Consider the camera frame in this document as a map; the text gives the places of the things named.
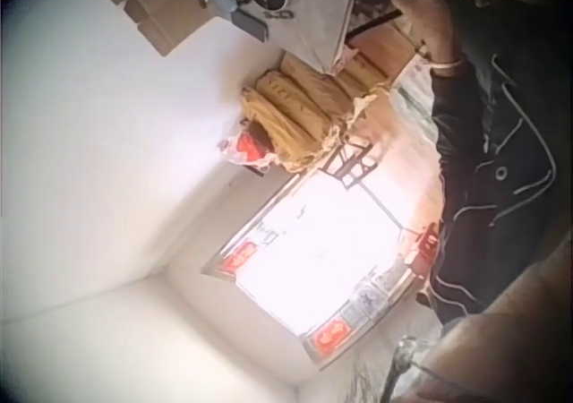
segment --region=white bracelet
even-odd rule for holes
[[[456,67],[459,67],[465,61],[466,60],[457,60],[457,61],[454,61],[453,63],[434,63],[433,61],[428,60],[428,64],[430,65],[430,67],[432,69],[448,70],[448,69],[455,69]]]

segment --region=dark jacket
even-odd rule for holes
[[[497,18],[452,8],[473,65],[432,76],[445,205],[430,287],[442,323],[482,312],[534,262],[560,178],[570,196],[569,31],[536,25],[538,10],[529,30],[518,25],[528,7]]]

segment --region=red label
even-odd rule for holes
[[[314,336],[314,346],[322,356],[329,356],[348,339],[352,329],[338,317],[326,324]]]
[[[222,268],[229,273],[235,273],[257,252],[257,245],[247,240],[240,244],[233,253],[223,261]]]

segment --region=wooden surface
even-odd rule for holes
[[[364,33],[352,45],[390,79],[395,79],[415,54],[412,44],[389,25]],[[387,97],[371,105],[353,135],[374,143],[370,157],[379,166],[366,177],[365,184],[398,221],[415,231],[438,222],[443,203],[438,153],[394,112]]]

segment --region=man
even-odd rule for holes
[[[483,312],[546,254],[556,210],[570,211],[569,27],[559,6],[523,1],[393,0],[432,64],[445,204],[430,298],[442,323]]]

